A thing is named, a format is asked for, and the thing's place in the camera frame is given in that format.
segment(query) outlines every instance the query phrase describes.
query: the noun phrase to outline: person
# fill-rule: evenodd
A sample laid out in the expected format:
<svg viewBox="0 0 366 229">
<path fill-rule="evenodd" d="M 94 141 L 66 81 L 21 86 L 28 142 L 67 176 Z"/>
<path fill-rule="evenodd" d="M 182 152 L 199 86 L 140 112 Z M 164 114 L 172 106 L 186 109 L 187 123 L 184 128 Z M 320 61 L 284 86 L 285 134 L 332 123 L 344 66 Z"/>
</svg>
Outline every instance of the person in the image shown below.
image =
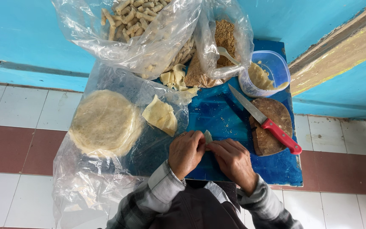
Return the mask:
<svg viewBox="0 0 366 229">
<path fill-rule="evenodd" d="M 184 177 L 196 168 L 206 148 L 221 171 L 240 189 L 228 198 L 216 183 L 193 188 Z M 201 131 L 184 132 L 170 144 L 167 159 L 150 178 L 124 197 L 107 229 L 246 228 L 239 219 L 239 203 L 252 215 L 255 228 L 302 229 L 270 187 L 251 166 L 249 151 L 238 141 L 225 139 L 206 145 Z"/>
</svg>

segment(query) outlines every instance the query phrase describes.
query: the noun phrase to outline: man's left hand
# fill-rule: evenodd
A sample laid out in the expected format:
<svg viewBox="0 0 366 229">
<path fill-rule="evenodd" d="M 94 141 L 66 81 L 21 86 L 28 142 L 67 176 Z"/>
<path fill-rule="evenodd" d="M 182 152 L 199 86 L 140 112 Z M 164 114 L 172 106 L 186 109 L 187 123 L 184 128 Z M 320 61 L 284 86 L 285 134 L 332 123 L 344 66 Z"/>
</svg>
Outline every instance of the man's left hand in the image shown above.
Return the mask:
<svg viewBox="0 0 366 229">
<path fill-rule="evenodd" d="M 169 166 L 179 180 L 196 168 L 206 148 L 204 134 L 197 130 L 184 132 L 169 147 Z"/>
</svg>

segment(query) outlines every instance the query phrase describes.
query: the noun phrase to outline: blue lid container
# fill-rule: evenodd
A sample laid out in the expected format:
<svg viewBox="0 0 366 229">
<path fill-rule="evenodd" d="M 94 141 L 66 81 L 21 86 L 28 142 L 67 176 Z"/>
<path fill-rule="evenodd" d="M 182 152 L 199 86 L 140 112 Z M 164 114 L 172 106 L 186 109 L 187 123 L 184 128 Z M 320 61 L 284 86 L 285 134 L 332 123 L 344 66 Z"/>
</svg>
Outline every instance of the blue lid container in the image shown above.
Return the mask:
<svg viewBox="0 0 366 229">
<path fill-rule="evenodd" d="M 256 63 L 259 67 L 266 70 L 269 73 L 269 79 L 273 80 L 273 86 L 278 87 L 284 82 L 290 83 L 290 72 L 287 67 L 285 59 L 274 51 L 262 50 L 255 51 L 252 54 L 252 62 Z M 257 88 L 248 76 L 248 71 L 238 76 L 241 90 L 249 97 L 261 98 L 269 97 L 283 89 L 279 90 L 262 90 Z"/>
</svg>

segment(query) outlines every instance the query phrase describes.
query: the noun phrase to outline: red knife handle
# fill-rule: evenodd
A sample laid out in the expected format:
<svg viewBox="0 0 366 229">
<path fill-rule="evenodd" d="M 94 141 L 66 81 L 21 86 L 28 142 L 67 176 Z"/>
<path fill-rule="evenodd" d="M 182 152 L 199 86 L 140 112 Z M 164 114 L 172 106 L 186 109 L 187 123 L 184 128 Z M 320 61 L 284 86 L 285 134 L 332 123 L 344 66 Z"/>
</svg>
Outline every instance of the red knife handle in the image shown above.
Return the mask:
<svg viewBox="0 0 366 229">
<path fill-rule="evenodd" d="M 276 139 L 289 148 L 291 154 L 302 153 L 302 147 L 300 147 L 291 137 L 289 137 L 281 128 L 279 128 L 271 119 L 267 119 L 261 127 L 268 129 Z"/>
</svg>

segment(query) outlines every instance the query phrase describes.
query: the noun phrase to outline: plastic spoon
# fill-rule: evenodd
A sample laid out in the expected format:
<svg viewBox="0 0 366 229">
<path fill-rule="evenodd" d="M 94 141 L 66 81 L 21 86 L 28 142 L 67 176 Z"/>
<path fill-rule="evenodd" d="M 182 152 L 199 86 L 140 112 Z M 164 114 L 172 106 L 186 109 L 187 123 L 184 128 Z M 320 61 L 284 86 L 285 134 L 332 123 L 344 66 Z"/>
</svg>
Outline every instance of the plastic spoon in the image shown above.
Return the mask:
<svg viewBox="0 0 366 229">
<path fill-rule="evenodd" d="M 232 58 L 231 55 L 227 52 L 227 50 L 224 47 L 217 46 L 217 49 L 218 49 L 218 53 L 220 55 L 227 57 L 228 60 L 230 60 L 233 64 L 235 64 L 237 66 L 241 64 L 240 62 L 238 62 L 234 58 Z"/>
</svg>

